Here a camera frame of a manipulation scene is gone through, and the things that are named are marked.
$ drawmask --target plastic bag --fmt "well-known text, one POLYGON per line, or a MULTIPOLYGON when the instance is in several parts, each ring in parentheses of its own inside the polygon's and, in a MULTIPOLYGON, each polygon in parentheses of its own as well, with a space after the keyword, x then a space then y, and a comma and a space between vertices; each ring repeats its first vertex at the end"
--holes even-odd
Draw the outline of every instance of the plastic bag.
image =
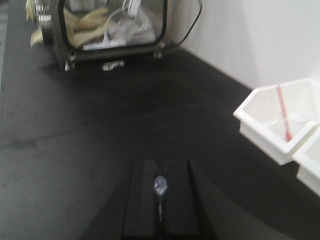
POLYGON ((108 28, 110 42, 124 42, 126 45, 148 44, 156 41, 156 33, 151 19, 142 7, 135 18, 123 16, 108 28))

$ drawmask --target stainless steel container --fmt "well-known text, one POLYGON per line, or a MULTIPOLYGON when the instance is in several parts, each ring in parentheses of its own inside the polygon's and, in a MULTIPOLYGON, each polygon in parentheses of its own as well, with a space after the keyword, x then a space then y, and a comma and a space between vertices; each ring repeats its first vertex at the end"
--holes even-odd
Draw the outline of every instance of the stainless steel container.
MULTIPOLYGON (((28 0, 28 2, 27 4, 34 8, 32 11, 29 9, 29 15, 32 13, 31 18, 38 23, 43 44, 53 47, 60 66, 65 70, 74 67, 76 62, 83 61, 107 62, 114 58, 145 54, 160 58, 162 52, 173 44, 170 26, 173 0, 28 0), (140 18, 140 25, 136 23, 137 18, 140 18), (78 22, 82 20, 84 23, 79 26, 78 22), (90 28, 88 24, 93 22, 93 27, 90 28), (98 34, 97 31, 100 31, 100 36, 94 39, 95 42, 78 44, 83 40, 81 37, 88 38, 98 34)), ((115 65, 104 66, 104 69, 114 67, 115 65)))

